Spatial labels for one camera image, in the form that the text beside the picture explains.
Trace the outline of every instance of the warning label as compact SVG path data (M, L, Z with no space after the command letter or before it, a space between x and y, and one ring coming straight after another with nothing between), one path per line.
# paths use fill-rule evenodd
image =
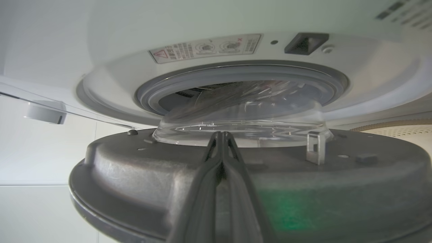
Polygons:
M253 54L261 34L233 35L192 42L177 43L150 50L159 64L193 58Z

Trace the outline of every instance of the white wall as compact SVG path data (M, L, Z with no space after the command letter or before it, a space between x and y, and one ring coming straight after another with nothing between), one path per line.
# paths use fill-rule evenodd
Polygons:
M27 105L0 96L0 243L115 243L75 211L67 180L89 143L128 129L73 115L63 125L26 119Z

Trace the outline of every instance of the transparent glass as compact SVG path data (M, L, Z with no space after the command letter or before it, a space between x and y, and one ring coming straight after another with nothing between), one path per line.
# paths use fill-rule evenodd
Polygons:
M213 132L229 131L239 147L305 145L310 131L330 139L316 101L319 92L305 86L298 81L247 81L204 91L165 115L153 137L163 143L207 146Z

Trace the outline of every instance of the diagram on label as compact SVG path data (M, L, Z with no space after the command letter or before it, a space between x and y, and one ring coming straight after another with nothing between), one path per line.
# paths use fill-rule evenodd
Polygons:
M159 64L194 58L247 55L255 52L261 36L261 34L233 35L183 42L153 49L149 53Z

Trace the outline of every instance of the red triangle symbol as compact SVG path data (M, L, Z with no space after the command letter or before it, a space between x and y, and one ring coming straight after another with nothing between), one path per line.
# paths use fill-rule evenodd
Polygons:
M168 58L168 55L166 54L165 50L160 50L158 52L153 53L153 56L161 57L161 58Z

